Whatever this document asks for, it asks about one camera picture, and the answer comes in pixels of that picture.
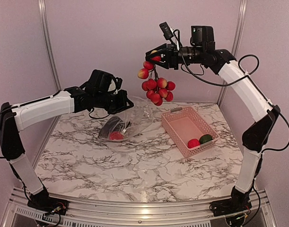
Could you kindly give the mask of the red yellow lychee bunch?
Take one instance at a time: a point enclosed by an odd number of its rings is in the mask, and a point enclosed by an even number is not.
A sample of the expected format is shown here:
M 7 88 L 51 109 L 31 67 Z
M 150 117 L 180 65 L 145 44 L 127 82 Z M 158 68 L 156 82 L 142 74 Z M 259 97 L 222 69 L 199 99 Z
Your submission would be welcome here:
M 156 70 L 156 64 L 144 61 L 142 65 L 143 68 L 138 71 L 137 77 L 144 80 L 141 88 L 146 92 L 147 99 L 156 106 L 161 106 L 164 100 L 173 101 L 175 83 L 160 77 Z

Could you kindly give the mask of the dark purple eggplant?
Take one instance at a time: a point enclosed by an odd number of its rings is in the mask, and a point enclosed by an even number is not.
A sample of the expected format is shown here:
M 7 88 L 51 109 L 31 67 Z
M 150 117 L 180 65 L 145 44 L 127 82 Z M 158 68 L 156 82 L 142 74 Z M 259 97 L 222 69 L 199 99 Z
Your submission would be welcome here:
M 110 134 L 114 131 L 121 132 L 125 127 L 125 122 L 118 116 L 111 117 L 101 128 L 98 137 L 101 139 L 108 139 Z

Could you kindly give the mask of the clear zip top bag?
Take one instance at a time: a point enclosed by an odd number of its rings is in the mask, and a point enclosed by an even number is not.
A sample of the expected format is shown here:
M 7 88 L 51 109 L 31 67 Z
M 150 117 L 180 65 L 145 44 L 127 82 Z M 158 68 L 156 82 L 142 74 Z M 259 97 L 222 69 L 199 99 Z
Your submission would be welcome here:
M 131 122 L 131 126 L 128 129 L 125 130 L 123 128 L 120 132 L 122 135 L 124 135 L 124 139 L 109 140 L 109 138 L 101 139 L 99 137 L 98 139 L 102 141 L 113 141 L 113 142 L 121 142 L 129 140 L 132 137 L 140 134 L 143 130 L 148 128 L 153 123 L 153 114 L 149 106 L 148 100 L 137 96 L 131 96 L 129 97 L 129 99 L 134 103 L 134 107 L 113 115 L 120 117 L 125 122 L 125 126 L 128 122 Z

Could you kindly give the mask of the pink perforated plastic basket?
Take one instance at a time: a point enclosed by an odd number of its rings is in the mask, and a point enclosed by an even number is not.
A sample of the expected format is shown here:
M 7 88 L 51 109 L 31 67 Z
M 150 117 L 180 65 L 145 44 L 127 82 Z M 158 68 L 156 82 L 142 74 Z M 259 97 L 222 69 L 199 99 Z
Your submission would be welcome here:
M 161 124 L 185 158 L 213 147 L 219 139 L 219 134 L 190 105 L 162 113 Z M 210 134 L 213 140 L 192 149 L 187 147 L 189 140 L 199 140 L 205 134 Z

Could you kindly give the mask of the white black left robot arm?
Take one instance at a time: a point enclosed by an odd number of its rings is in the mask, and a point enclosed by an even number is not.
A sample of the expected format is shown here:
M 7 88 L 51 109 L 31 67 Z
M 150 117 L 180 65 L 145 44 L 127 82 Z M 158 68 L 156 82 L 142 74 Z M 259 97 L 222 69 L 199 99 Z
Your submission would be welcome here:
M 19 133 L 26 128 L 64 114 L 84 110 L 104 109 L 108 114 L 117 114 L 134 106 L 127 91 L 121 89 L 122 79 L 114 75 L 93 70 L 88 81 L 79 87 L 69 87 L 54 95 L 22 104 L 3 103 L 0 108 L 0 148 L 2 159 L 6 159 L 18 175 L 34 202 L 42 210 L 49 210 L 53 201 L 38 178 L 28 158 Z

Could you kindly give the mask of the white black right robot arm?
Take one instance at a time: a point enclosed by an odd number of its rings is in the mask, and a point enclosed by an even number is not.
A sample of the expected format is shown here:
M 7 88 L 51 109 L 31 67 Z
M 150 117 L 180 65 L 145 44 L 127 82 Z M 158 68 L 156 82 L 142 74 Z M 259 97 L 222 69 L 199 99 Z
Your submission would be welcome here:
M 244 157 L 238 180 L 232 190 L 232 194 L 236 195 L 227 202 L 230 211 L 239 211 L 246 202 L 243 194 L 249 193 L 253 188 L 263 148 L 280 115 L 280 108 L 266 98 L 249 74 L 241 69 L 236 58 L 226 49 L 216 49 L 213 41 L 184 47 L 163 44 L 146 52 L 145 59 L 165 69 L 175 70 L 180 64 L 201 64 L 220 76 L 227 87 L 232 87 L 249 110 L 254 123 L 242 135 Z

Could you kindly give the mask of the green bell pepper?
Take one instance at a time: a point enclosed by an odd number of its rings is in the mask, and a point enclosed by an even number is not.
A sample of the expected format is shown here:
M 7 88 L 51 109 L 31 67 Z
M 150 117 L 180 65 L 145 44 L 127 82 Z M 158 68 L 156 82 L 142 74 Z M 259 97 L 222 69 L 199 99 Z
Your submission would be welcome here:
M 213 140 L 213 137 L 210 135 L 210 134 L 205 134 L 205 135 L 202 135 L 199 139 L 199 143 L 200 144 L 204 144 L 204 143 L 207 143 L 209 141 Z

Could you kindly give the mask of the pink red apple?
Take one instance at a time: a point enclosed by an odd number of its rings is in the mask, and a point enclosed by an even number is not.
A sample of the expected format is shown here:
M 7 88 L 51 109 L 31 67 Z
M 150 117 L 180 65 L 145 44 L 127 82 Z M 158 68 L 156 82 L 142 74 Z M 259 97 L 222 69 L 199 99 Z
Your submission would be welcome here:
M 189 149 L 195 148 L 195 147 L 197 147 L 197 146 L 199 146 L 199 145 L 200 145 L 200 142 L 199 142 L 198 139 L 191 139 L 191 140 L 189 140 L 188 143 L 187 143 L 187 147 L 188 147 Z

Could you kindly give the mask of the right aluminium frame post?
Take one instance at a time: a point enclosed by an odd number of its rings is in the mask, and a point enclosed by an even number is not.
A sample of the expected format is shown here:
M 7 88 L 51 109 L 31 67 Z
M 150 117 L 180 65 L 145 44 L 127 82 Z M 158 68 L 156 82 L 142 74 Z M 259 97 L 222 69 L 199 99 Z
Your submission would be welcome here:
M 237 55 L 243 37 L 248 0 L 241 0 L 237 16 L 237 25 L 232 46 L 232 54 Z

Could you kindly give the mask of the aluminium frame post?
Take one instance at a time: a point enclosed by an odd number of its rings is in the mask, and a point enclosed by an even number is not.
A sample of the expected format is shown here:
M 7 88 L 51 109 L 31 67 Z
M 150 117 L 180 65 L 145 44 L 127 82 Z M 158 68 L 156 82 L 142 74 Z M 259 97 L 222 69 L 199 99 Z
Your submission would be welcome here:
M 53 47 L 50 37 L 49 25 L 48 25 L 48 18 L 46 13 L 46 1 L 45 0 L 38 0 L 38 7 L 40 13 L 40 20 L 44 35 L 44 44 L 47 51 L 48 62 L 51 68 L 52 78 L 55 85 L 55 89 L 57 91 L 62 90 L 61 82 L 59 79 L 56 61 L 53 54 Z
M 243 37 L 248 0 L 241 0 L 237 16 L 237 25 L 232 46 L 232 54 L 237 55 Z

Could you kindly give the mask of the left aluminium frame post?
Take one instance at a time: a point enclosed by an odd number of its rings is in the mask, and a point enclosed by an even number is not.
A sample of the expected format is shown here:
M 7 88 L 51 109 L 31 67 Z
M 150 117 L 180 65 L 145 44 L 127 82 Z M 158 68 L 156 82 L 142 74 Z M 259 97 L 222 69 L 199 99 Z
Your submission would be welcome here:
M 48 18 L 46 13 L 46 1 L 45 0 L 38 0 L 38 7 L 40 13 L 40 20 L 44 35 L 44 44 L 47 51 L 48 62 L 51 68 L 52 78 L 55 85 L 55 89 L 57 91 L 62 90 L 61 82 L 59 79 L 56 61 L 53 54 L 53 47 L 50 37 L 49 25 L 48 25 Z

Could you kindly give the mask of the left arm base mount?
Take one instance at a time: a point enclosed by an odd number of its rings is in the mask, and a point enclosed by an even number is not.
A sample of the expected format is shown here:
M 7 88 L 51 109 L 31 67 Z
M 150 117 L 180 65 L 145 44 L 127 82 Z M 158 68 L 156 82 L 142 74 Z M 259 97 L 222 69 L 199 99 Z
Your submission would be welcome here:
M 31 194 L 27 196 L 26 189 L 24 189 L 24 193 L 26 198 L 28 199 L 27 205 L 31 208 L 41 210 L 45 212 L 45 216 L 52 214 L 60 214 L 65 215 L 67 212 L 67 208 L 69 202 L 64 199 L 50 197 L 46 187 L 43 185 L 43 189 L 37 194 Z

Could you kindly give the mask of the aluminium front rail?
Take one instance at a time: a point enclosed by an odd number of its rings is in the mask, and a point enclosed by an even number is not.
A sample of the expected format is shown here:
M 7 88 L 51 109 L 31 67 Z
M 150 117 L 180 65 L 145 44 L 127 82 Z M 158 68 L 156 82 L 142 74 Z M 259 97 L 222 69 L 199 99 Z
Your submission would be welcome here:
M 248 227 L 277 226 L 266 191 L 250 195 L 252 207 L 225 216 L 214 216 L 212 199 L 179 202 L 123 202 L 82 199 L 51 194 L 68 201 L 62 216 L 44 216 L 27 206 L 23 189 L 14 188 L 1 221 L 2 227 L 35 227 L 38 223 L 58 223 L 61 227 L 232 227 L 245 222 Z

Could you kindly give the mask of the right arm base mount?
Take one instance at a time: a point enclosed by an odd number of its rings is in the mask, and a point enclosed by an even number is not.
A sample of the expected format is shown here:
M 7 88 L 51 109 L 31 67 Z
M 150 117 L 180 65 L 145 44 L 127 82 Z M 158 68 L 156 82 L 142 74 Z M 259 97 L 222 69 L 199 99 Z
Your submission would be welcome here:
M 222 199 L 210 203 L 209 209 L 215 217 L 248 210 L 252 207 L 249 194 L 233 191 L 229 199 Z

